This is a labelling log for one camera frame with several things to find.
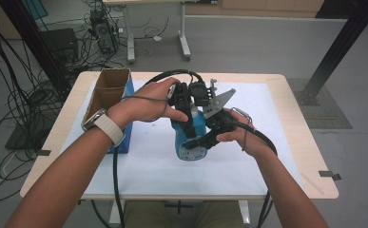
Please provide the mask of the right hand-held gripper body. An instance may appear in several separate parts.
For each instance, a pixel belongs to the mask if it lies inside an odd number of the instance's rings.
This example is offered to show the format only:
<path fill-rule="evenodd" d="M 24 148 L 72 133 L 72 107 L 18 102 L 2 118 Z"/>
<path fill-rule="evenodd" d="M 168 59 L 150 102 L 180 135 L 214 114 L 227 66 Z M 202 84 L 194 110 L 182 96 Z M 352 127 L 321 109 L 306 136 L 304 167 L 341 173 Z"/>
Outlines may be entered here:
<path fill-rule="evenodd" d="M 208 135 L 211 133 L 220 135 L 236 129 L 236 126 L 232 124 L 233 119 L 231 114 L 224 109 L 224 106 L 228 103 L 235 92 L 236 90 L 231 88 L 220 95 L 212 93 L 208 105 L 203 107 L 205 125 L 210 129 Z"/>

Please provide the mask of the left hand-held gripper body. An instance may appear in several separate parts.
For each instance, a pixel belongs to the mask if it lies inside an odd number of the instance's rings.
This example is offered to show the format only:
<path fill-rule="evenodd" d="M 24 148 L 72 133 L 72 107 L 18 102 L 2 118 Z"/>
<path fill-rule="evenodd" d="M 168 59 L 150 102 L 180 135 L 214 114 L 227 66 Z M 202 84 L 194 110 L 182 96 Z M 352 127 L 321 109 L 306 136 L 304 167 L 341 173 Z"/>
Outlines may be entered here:
<path fill-rule="evenodd" d="M 207 87 L 204 81 L 190 83 L 176 83 L 168 104 L 176 109 L 186 110 L 191 104 L 195 106 L 208 106 L 215 96 L 215 89 Z"/>

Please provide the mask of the blue bottle with white cap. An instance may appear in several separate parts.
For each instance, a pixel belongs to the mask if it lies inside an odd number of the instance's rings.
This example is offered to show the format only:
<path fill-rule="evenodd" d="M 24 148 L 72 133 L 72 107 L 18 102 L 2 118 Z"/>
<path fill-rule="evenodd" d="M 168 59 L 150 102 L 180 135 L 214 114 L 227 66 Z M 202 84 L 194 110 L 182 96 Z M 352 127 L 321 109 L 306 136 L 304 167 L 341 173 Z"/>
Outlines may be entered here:
<path fill-rule="evenodd" d="M 205 120 L 203 117 L 202 111 L 198 109 L 198 115 L 193 119 L 194 127 L 197 133 L 197 137 L 204 136 L 206 134 L 206 128 L 205 128 Z M 175 136 L 175 151 L 180 160 L 191 162 L 191 161 L 197 161 L 202 158 L 204 158 L 207 154 L 207 149 L 203 147 L 196 147 L 194 149 L 188 150 L 183 147 L 183 143 L 185 143 L 188 139 L 183 130 L 181 129 L 180 125 L 178 123 L 172 123 L 171 124 L 173 129 L 176 132 Z"/>

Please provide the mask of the person's right hand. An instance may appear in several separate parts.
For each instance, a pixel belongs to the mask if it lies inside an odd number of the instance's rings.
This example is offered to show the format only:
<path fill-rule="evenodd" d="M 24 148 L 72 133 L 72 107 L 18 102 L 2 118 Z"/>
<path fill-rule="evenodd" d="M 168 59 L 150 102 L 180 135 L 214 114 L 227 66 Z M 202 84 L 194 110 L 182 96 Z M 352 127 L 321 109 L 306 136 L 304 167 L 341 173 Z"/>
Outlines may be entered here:
<path fill-rule="evenodd" d="M 241 112 L 238 112 L 235 108 L 227 108 L 226 111 L 231 115 L 231 117 L 247 126 L 254 127 L 249 117 L 245 117 Z M 248 155 L 254 157 L 255 159 L 262 155 L 264 152 L 273 153 L 273 150 L 268 146 L 266 142 L 260 137 L 248 132 L 247 130 L 237 127 L 234 131 L 225 132 L 216 137 L 218 142 L 237 142 L 239 146 Z"/>

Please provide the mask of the person's left hand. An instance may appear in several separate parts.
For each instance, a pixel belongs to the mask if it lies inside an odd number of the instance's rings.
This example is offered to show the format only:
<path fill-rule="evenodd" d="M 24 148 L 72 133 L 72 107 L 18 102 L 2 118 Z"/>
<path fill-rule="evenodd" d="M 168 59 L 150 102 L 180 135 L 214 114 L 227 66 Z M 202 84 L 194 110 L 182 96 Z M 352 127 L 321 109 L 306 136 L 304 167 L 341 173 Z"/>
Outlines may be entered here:
<path fill-rule="evenodd" d="M 121 128 L 134 121 L 150 122 L 159 118 L 186 122 L 188 117 L 183 112 L 167 104 L 168 90 L 176 82 L 175 78 L 167 78 L 159 83 L 144 85 L 132 97 L 112 106 L 107 115 Z"/>

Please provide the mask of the white table mat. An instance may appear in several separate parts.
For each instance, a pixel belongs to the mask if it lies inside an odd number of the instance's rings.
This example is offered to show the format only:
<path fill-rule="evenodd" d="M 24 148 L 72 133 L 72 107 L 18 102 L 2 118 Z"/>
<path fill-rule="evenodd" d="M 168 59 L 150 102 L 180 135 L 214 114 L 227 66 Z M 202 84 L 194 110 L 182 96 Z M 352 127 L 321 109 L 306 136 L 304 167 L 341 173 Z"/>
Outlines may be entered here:
<path fill-rule="evenodd" d="M 268 86 L 217 84 L 220 93 L 231 88 L 236 93 L 227 105 L 251 116 L 253 125 L 276 146 L 281 162 L 296 182 L 301 182 Z M 175 152 L 175 131 L 168 119 L 135 122 L 128 152 L 118 156 L 117 164 L 107 154 L 83 197 L 112 199 L 114 176 L 125 200 L 250 200 L 261 199 L 267 192 L 256 161 L 236 142 L 220 142 L 198 161 L 180 160 Z"/>

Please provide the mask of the blue open cardboard box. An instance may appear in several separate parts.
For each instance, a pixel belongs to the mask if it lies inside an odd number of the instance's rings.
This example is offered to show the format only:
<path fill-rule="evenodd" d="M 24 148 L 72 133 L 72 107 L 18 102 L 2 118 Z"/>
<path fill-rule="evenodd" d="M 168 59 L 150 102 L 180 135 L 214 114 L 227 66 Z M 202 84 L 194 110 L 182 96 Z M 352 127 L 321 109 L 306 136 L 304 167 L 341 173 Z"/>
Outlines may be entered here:
<path fill-rule="evenodd" d="M 104 108 L 108 111 L 118 104 L 125 96 L 134 92 L 129 69 L 105 69 L 96 81 L 88 103 L 83 122 L 95 112 Z M 128 152 L 132 122 L 121 128 L 125 138 L 119 146 L 114 146 L 111 139 L 98 127 L 84 131 L 83 135 L 73 144 L 75 149 L 83 149 L 90 158 L 102 158 L 108 151 L 115 155 Z"/>

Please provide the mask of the white table leg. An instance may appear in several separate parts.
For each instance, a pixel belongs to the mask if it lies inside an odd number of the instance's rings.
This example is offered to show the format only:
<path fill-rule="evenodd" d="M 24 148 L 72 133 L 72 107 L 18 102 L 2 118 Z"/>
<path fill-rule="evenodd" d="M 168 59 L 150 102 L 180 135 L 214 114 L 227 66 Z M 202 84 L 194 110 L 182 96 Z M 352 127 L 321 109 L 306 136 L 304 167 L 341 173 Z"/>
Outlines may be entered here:
<path fill-rule="evenodd" d="M 121 202 L 116 200 L 112 202 L 108 220 L 110 225 L 121 225 L 124 222 L 124 206 L 125 202 L 123 200 Z"/>
<path fill-rule="evenodd" d="M 240 211 L 242 214 L 242 220 L 243 220 L 244 227 L 249 228 L 251 225 L 251 220 L 250 220 L 248 202 L 246 200 L 240 200 L 239 206 L 240 206 Z"/>

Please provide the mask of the person's legs in olive trousers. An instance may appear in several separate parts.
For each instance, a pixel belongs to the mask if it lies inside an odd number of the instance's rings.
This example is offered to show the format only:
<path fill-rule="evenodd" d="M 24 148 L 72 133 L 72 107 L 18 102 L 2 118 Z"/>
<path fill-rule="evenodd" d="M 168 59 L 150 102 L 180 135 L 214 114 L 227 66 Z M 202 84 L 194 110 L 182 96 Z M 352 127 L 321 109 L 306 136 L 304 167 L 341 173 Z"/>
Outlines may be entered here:
<path fill-rule="evenodd" d="M 125 228 L 173 228 L 164 201 L 128 201 L 125 207 Z M 244 228 L 239 203 L 204 201 L 191 228 Z"/>

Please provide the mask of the black computer tower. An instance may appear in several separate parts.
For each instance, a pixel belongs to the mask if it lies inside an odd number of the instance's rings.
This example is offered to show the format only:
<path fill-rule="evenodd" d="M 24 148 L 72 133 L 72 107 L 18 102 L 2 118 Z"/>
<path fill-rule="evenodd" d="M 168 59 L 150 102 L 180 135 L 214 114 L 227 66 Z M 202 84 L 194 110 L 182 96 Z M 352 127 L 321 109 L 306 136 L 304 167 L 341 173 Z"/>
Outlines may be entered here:
<path fill-rule="evenodd" d="M 98 46 L 103 54 L 117 51 L 116 40 L 112 26 L 109 24 L 106 11 L 104 9 L 92 9 L 89 20 L 94 36 L 97 38 Z"/>

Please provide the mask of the light wooden cabinet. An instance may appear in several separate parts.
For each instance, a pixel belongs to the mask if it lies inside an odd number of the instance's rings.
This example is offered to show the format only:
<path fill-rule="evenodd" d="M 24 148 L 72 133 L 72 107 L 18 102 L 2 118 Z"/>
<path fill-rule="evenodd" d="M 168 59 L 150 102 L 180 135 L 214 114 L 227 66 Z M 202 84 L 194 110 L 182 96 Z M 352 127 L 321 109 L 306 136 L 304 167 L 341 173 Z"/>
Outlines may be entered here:
<path fill-rule="evenodd" d="M 325 0 L 213 0 L 216 4 L 187 3 L 189 15 L 233 15 L 315 18 Z"/>

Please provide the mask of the black equipment case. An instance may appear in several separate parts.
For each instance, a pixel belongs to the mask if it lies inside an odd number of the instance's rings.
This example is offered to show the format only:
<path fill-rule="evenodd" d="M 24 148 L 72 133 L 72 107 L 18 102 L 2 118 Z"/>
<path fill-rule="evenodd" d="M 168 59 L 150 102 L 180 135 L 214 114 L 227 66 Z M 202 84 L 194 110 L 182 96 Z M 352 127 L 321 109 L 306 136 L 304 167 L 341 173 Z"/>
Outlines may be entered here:
<path fill-rule="evenodd" d="M 41 36 L 59 63 L 66 64 L 77 61 L 78 42 L 72 28 L 41 31 Z"/>

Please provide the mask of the black floor plate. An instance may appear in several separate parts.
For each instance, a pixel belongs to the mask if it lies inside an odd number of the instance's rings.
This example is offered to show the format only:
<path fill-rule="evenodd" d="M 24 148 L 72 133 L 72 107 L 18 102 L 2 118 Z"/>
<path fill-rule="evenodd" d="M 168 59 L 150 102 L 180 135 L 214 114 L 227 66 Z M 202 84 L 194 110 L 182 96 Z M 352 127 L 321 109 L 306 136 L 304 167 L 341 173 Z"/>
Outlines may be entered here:
<path fill-rule="evenodd" d="M 27 110 L 16 118 L 16 126 L 5 144 L 8 150 L 41 149 L 58 114 Z"/>

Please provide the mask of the white desk frame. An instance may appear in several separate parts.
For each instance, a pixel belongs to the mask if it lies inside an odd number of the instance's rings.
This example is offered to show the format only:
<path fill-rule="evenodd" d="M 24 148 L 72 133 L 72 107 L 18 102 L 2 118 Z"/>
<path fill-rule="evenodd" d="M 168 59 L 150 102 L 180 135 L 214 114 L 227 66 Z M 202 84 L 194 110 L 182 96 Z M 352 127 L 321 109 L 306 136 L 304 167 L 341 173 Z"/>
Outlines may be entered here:
<path fill-rule="evenodd" d="M 178 30 L 178 38 L 183 51 L 183 57 L 191 60 L 190 48 L 185 36 L 185 6 L 186 2 L 199 2 L 200 0 L 103 0 L 106 5 L 114 5 L 122 10 L 126 31 L 126 59 L 132 64 L 136 60 L 135 56 L 135 38 L 131 32 L 128 5 L 132 4 L 164 4 L 177 3 L 179 5 L 180 29 Z"/>

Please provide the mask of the thick black metal post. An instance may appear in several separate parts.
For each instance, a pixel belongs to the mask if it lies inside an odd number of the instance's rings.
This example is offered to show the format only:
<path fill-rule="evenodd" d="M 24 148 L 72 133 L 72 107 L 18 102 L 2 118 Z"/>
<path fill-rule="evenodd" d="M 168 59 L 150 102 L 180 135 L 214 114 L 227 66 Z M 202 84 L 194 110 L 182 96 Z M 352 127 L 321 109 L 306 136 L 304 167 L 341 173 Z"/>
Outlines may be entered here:
<path fill-rule="evenodd" d="M 317 105 L 318 95 L 341 60 L 368 25 L 368 0 L 361 0 L 303 89 L 295 92 L 299 105 Z"/>

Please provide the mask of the slim black metal post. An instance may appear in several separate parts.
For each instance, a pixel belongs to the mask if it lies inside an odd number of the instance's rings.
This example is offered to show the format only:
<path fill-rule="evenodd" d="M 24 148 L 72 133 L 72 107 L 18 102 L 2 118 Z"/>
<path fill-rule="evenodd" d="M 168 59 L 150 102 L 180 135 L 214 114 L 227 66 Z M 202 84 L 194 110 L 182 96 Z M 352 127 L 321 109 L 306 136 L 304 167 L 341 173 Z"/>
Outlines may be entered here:
<path fill-rule="evenodd" d="M 71 91 L 70 83 L 50 53 L 39 28 L 22 0 L 0 0 L 0 7 L 21 35 L 21 38 L 27 43 L 29 50 L 47 74 L 56 92 L 62 97 L 67 97 Z"/>

